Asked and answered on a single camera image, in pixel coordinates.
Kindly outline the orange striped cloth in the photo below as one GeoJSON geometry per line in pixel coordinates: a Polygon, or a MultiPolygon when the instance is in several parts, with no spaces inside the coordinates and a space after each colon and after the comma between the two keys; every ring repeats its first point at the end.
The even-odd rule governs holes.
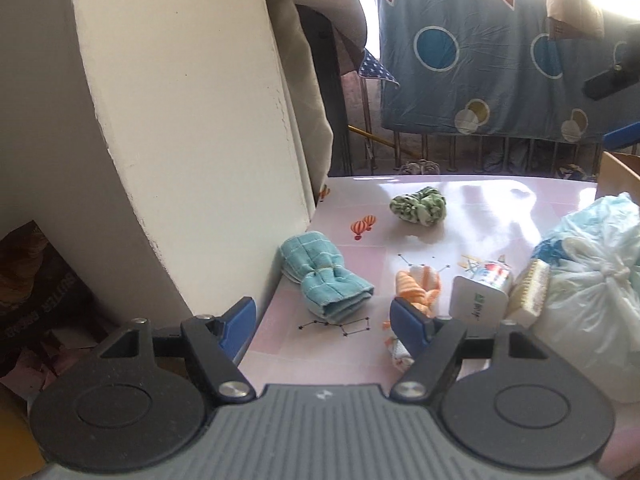
{"type": "Polygon", "coordinates": [[[437,304],[442,293],[439,272],[431,266],[410,266],[400,270],[395,278],[396,296],[408,301],[428,318],[437,315],[437,304]]]}

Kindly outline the teal checkered towel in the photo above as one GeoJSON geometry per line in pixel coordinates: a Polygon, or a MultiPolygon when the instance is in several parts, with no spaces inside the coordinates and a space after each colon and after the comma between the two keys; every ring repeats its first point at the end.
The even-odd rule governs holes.
{"type": "Polygon", "coordinates": [[[338,248],[322,233],[309,231],[280,246],[282,273],[300,287],[307,309],[337,324],[372,298],[374,286],[346,268],[338,248]]]}

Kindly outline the red white snack packet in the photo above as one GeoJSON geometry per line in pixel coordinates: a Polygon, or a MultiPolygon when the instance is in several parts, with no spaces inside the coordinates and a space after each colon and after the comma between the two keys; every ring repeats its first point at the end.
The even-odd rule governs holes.
{"type": "Polygon", "coordinates": [[[401,372],[405,372],[413,364],[413,357],[393,332],[390,321],[385,321],[382,329],[385,335],[385,348],[390,352],[393,366],[401,372]]]}

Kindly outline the cardboard box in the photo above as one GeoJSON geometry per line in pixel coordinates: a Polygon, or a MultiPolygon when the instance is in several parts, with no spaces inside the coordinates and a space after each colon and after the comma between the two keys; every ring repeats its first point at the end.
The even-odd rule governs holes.
{"type": "Polygon", "coordinates": [[[625,153],[604,152],[597,178],[596,198],[628,193],[640,205],[640,157],[625,153]]]}

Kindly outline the white small carton box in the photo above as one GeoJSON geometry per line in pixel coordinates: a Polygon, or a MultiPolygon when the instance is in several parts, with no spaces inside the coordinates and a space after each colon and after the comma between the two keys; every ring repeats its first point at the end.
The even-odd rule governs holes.
{"type": "Polygon", "coordinates": [[[452,281],[449,315],[467,326],[496,328],[506,315],[513,272],[498,260],[472,267],[470,275],[452,281]]]}

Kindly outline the gold wrapped box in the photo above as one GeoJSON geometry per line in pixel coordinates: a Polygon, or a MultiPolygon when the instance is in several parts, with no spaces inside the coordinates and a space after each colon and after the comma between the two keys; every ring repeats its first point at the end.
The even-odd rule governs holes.
{"type": "Polygon", "coordinates": [[[549,278],[548,263],[538,258],[530,260],[514,282],[504,317],[524,328],[532,327],[546,303],[549,278]]]}

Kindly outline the green tie-dye scrunchie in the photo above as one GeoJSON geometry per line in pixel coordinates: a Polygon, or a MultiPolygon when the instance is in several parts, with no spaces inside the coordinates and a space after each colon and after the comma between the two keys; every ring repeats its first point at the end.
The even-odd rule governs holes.
{"type": "Polygon", "coordinates": [[[434,226],[446,218],[446,198],[436,188],[427,186],[418,192],[394,197],[390,211],[402,221],[434,226]]]}

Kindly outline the blue patterned hanging sheet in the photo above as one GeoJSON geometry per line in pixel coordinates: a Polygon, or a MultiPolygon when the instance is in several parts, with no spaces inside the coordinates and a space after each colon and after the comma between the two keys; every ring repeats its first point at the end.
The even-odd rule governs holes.
{"type": "Polygon", "coordinates": [[[628,18],[600,39],[551,37],[547,0],[378,0],[384,128],[598,142],[638,122],[639,88],[600,101],[584,82],[627,52],[628,18]]]}

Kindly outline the pair of slippers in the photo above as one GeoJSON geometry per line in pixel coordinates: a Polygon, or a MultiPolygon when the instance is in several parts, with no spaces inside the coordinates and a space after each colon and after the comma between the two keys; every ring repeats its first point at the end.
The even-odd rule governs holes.
{"type": "Polygon", "coordinates": [[[406,176],[418,176],[419,174],[440,174],[440,167],[437,162],[427,159],[412,160],[405,162],[398,170],[398,174],[406,176]]]}

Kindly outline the white tied plastic bag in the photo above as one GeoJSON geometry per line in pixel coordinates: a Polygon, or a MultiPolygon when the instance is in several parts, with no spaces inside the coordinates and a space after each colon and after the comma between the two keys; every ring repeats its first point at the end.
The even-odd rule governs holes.
{"type": "Polygon", "coordinates": [[[564,216],[535,247],[550,266],[536,337],[610,399],[639,401],[639,206],[607,195],[564,216]]]}

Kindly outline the beige curtain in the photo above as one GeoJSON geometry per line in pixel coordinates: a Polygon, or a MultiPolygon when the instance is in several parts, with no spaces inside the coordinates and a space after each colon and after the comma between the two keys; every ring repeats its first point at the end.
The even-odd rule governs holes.
{"type": "Polygon", "coordinates": [[[326,178],[348,176],[342,76],[358,70],[367,42],[359,0],[266,0],[295,117],[302,168],[319,196],[326,178]]]}

